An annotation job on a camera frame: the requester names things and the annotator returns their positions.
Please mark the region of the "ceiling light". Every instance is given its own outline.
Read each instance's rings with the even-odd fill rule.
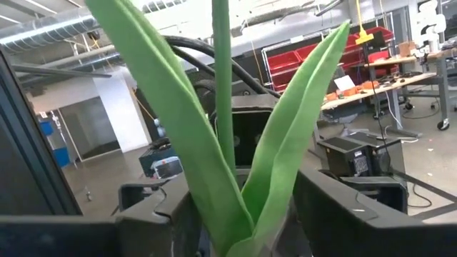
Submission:
[[[43,10],[47,10],[48,12],[51,12],[51,13],[53,13],[53,14],[57,14],[56,11],[53,11],[53,10],[49,9],[48,7],[46,7],[46,6],[43,6],[42,4],[38,4],[38,3],[35,2],[34,0],[25,0],[25,1],[29,2],[30,4],[33,4],[33,5],[36,6],[36,7],[39,7],[39,8],[41,8],[41,9],[43,9]]]
[[[8,18],[8,17],[5,17],[5,16],[3,16],[3,15],[0,15],[0,19],[5,19],[5,20],[7,20],[7,21],[10,21],[10,22],[14,22],[14,23],[20,24],[19,21],[13,20],[13,19]]]

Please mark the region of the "metal table leg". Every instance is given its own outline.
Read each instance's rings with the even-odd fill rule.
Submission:
[[[393,112],[393,115],[391,117],[392,124],[387,128],[387,131],[404,135],[407,137],[420,138],[422,136],[422,133],[406,130],[403,128],[401,124],[401,113],[400,106],[398,105],[397,90],[394,89],[387,91],[387,96],[390,110],[392,110]]]
[[[441,83],[438,84],[438,92],[440,96],[441,121],[436,125],[441,131],[449,129],[450,123],[448,118],[449,112],[449,87],[448,87],[448,72],[446,60],[440,58],[436,61],[436,71],[441,77]]]

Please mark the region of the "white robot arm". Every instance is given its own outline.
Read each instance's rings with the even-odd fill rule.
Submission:
[[[424,46],[424,41],[429,42],[430,51],[439,51],[438,33],[446,30],[446,18],[443,14],[436,13],[438,2],[435,0],[428,1],[419,6],[419,13],[416,19],[415,29],[419,30],[419,37],[414,40],[416,48]]]

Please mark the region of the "green stem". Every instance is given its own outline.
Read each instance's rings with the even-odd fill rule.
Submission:
[[[235,172],[233,124],[231,115],[231,44],[229,1],[213,0],[213,32],[216,52],[217,133],[222,154],[232,173]]]

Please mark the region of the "green fabric leaf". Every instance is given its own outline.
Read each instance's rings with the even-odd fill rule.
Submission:
[[[86,3],[160,117],[211,241],[224,256],[251,236],[253,222],[189,80],[173,64],[170,47],[130,1]]]
[[[217,19],[213,19],[217,136],[226,163],[234,174],[235,150],[231,116],[231,34],[228,4],[228,1],[212,1],[213,17],[217,17]]]
[[[299,67],[263,130],[254,154],[248,181],[241,192],[254,223],[257,223],[268,198],[274,157],[296,116],[308,80],[335,36],[336,33],[327,36]]]
[[[263,154],[258,157],[259,161],[266,161],[268,158],[273,159],[271,171],[264,171],[267,175],[258,177],[264,181],[269,176],[268,197],[256,222],[252,238],[234,245],[228,256],[240,256],[245,252],[250,252],[252,256],[256,256],[268,232],[271,232],[281,217],[286,214],[297,170],[308,147],[308,141],[313,133],[314,124],[318,118],[328,84],[346,46],[348,33],[349,23],[346,22],[321,43],[294,76],[284,93],[286,98],[281,97],[273,110],[264,129],[264,135],[262,135],[264,137],[263,145],[259,145],[256,149],[260,151],[260,147],[278,147],[274,156]],[[305,69],[311,69],[312,73],[310,74]],[[304,94],[300,94],[300,89],[304,89]],[[275,136],[282,139],[279,146],[277,145],[279,139],[273,140]],[[274,154],[274,150],[271,149],[264,153]],[[260,182],[252,178],[250,181],[250,183]],[[248,198],[246,202],[253,204],[258,203],[255,202],[257,200],[257,198]]]

